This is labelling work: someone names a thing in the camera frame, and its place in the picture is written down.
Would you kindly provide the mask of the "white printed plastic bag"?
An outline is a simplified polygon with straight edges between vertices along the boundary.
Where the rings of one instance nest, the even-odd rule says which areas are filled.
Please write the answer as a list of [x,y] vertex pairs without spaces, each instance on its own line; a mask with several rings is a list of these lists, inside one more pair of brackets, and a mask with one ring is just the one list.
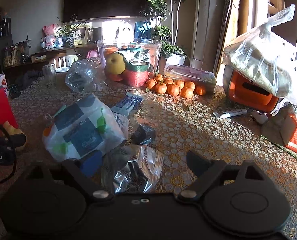
[[62,162],[99,151],[105,155],[128,139],[128,119],[114,114],[94,94],[65,108],[44,129],[42,141],[52,157]]

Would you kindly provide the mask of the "silver foil snack bag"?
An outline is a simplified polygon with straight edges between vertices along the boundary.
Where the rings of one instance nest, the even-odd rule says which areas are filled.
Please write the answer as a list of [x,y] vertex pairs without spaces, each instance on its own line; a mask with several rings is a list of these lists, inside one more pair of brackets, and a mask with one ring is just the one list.
[[115,148],[103,158],[101,185],[111,194],[148,193],[161,177],[163,153],[147,145]]

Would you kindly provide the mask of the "blue white snack packet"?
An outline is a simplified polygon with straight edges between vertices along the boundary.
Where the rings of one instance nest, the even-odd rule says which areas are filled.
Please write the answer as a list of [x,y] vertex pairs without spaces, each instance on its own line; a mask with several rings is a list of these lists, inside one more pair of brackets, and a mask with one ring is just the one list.
[[144,98],[142,96],[128,92],[122,100],[110,109],[113,113],[129,116],[131,111],[133,111],[143,100]]

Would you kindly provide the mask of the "white tube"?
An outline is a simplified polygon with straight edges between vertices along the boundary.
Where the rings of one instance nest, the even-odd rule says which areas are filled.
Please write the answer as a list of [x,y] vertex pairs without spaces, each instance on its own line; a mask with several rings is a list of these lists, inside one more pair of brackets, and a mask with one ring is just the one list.
[[217,119],[227,119],[233,116],[240,116],[245,114],[247,114],[247,109],[237,109],[223,113],[213,112],[213,116],[215,116]]

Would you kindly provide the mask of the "pink white mug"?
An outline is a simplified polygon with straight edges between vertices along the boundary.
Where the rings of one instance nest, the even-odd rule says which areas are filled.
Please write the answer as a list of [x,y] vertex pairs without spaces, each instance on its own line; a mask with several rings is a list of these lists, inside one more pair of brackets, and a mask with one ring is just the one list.
[[0,74],[0,86],[3,87],[6,96],[9,97],[9,92],[8,92],[8,88],[7,88],[7,82],[6,82],[5,74]]

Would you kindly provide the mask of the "black cloth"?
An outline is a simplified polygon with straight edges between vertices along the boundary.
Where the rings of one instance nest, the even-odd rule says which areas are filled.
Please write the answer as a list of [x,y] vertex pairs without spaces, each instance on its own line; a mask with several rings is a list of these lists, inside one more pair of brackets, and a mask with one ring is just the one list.
[[31,85],[33,81],[36,81],[42,76],[43,72],[41,70],[29,70],[24,75],[17,77],[14,84],[20,91],[22,91]]

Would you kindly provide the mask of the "clear drinking glass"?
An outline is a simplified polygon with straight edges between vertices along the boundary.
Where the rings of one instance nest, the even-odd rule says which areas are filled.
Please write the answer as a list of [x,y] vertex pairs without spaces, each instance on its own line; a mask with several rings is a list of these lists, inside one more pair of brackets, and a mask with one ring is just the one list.
[[44,76],[44,82],[46,87],[52,87],[56,85],[56,67],[54,63],[42,66],[42,72]]

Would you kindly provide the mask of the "wooden tv cabinet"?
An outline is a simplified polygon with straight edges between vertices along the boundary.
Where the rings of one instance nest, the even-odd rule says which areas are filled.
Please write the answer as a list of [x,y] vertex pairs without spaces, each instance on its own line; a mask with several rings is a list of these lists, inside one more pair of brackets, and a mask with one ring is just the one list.
[[24,75],[29,70],[42,70],[42,66],[54,63],[56,68],[59,68],[59,62],[64,62],[63,58],[66,56],[73,56],[77,59],[84,59],[87,57],[87,52],[90,50],[97,51],[95,43],[76,45],[74,47],[58,47],[52,49],[41,50],[29,57],[25,64],[18,64],[15,66],[6,67],[3,72],[8,84],[13,84],[21,75]]

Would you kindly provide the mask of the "clear bag with dark contents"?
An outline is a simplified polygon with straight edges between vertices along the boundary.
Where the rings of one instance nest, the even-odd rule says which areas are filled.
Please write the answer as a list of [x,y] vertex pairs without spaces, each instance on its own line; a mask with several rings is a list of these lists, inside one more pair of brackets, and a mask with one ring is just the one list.
[[65,76],[65,84],[77,93],[101,91],[106,87],[105,80],[98,57],[73,62]]

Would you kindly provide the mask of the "pile of orange tangerines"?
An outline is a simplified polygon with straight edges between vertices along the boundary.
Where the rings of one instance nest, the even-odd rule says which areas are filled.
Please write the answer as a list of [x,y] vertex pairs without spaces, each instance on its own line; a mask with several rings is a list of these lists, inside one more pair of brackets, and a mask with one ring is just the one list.
[[185,99],[190,99],[195,94],[200,96],[207,95],[205,85],[198,85],[197,82],[191,80],[162,77],[160,74],[152,79],[148,79],[144,86],[158,95],[168,94],[173,97],[181,96]]

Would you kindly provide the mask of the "pink bag on shelf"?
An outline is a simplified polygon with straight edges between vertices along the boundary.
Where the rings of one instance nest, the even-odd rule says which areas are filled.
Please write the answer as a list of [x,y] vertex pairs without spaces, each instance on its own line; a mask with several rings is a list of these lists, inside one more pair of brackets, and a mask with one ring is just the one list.
[[98,57],[98,52],[96,49],[92,49],[87,52],[87,58],[91,57]]

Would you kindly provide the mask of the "clear plastic fruit bowl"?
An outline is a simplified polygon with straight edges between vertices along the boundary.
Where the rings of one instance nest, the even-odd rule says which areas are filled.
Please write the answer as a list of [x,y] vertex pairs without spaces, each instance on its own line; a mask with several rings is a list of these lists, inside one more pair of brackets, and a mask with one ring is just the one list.
[[106,70],[106,58],[111,53],[120,53],[123,56],[127,70],[134,72],[148,71],[148,78],[155,76],[158,72],[158,61],[162,48],[160,41],[144,38],[134,38],[131,40],[116,38],[99,40],[95,43],[103,71],[106,77],[112,81],[121,82],[123,78],[122,74],[109,74]]

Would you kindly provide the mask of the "pink plush toy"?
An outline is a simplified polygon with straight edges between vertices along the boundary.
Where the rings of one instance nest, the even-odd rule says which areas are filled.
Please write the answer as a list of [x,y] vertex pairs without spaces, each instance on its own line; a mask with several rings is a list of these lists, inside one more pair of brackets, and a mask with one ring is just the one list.
[[45,25],[42,29],[45,37],[44,37],[44,42],[46,45],[46,49],[51,49],[53,48],[54,42],[55,42],[55,24],[50,24],[50,25]]

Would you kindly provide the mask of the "small black speaker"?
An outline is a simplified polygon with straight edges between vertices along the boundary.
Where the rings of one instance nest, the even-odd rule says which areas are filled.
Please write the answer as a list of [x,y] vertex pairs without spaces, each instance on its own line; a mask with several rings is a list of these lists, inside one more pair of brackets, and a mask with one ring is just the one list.
[[93,28],[93,42],[102,40],[102,28],[96,27]]

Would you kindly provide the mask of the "potted green tree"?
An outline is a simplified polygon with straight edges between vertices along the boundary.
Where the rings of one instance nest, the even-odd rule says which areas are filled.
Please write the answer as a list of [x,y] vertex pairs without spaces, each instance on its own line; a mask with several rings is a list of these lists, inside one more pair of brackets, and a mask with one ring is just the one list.
[[140,16],[151,24],[150,38],[162,43],[159,68],[182,65],[190,59],[191,16],[184,12],[187,0],[146,0]]

